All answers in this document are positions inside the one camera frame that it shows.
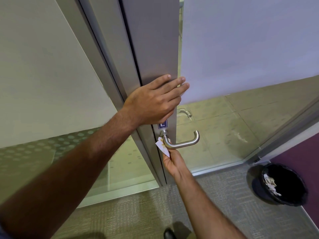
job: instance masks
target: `trash bin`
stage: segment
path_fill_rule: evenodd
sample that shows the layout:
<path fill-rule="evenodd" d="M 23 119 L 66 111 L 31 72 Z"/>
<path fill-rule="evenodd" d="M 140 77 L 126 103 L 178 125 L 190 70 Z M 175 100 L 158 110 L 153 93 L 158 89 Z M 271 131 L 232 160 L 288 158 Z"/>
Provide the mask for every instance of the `trash bin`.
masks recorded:
<path fill-rule="evenodd" d="M 253 180 L 252 188 L 257 196 L 275 204 L 300 206 L 306 203 L 308 197 L 302 178 L 279 163 L 265 165 Z"/>

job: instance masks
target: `right hand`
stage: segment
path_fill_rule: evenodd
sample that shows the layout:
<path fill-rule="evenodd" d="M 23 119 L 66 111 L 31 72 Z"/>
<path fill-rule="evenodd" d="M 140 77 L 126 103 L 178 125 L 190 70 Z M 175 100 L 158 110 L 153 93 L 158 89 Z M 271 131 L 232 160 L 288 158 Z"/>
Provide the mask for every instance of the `right hand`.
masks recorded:
<path fill-rule="evenodd" d="M 188 170 L 184 159 L 176 149 L 169 149 L 170 158 L 163 154 L 163 162 L 167 171 L 173 176 L 175 181 L 179 181 L 184 176 L 192 176 Z"/>
<path fill-rule="evenodd" d="M 181 94 L 189 88 L 189 84 L 184 83 L 185 77 L 164 84 L 170 78 L 170 75 L 161 76 L 137 88 L 126 99 L 123 109 L 131 114 L 137 126 L 163 123 L 173 114 L 181 102 Z"/>

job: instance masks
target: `shoe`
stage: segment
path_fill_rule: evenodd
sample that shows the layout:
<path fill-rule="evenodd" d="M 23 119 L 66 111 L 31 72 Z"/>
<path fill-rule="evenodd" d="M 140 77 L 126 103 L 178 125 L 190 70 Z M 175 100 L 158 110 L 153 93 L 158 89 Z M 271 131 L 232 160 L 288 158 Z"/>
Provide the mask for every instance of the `shoe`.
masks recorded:
<path fill-rule="evenodd" d="M 166 228 L 164 231 L 164 239 L 176 239 L 174 232 L 170 228 Z"/>

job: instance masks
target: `purple wall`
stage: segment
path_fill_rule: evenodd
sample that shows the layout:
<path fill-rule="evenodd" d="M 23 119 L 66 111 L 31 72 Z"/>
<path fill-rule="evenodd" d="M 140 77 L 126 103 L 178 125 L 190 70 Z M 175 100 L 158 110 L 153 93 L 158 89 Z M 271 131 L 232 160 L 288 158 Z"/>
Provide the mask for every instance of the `purple wall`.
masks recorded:
<path fill-rule="evenodd" d="M 319 227 L 319 133 L 297 144 L 271 160 L 295 170 L 309 190 L 303 207 Z"/>

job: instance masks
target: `crumpled paper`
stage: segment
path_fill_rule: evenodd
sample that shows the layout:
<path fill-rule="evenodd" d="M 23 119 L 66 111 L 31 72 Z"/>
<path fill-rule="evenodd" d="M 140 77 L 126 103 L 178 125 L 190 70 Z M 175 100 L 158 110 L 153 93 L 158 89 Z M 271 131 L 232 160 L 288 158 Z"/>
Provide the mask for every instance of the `crumpled paper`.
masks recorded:
<path fill-rule="evenodd" d="M 273 192 L 277 196 L 281 196 L 281 194 L 278 193 L 275 189 L 275 187 L 277 186 L 275 184 L 275 180 L 272 177 L 269 177 L 268 174 L 264 174 L 264 179 L 265 179 L 266 185 L 271 190 L 271 192 Z"/>
<path fill-rule="evenodd" d="M 169 151 L 166 148 L 164 141 L 161 137 L 158 138 L 158 141 L 155 143 L 157 145 L 157 147 L 167 156 L 170 157 L 169 155 Z"/>

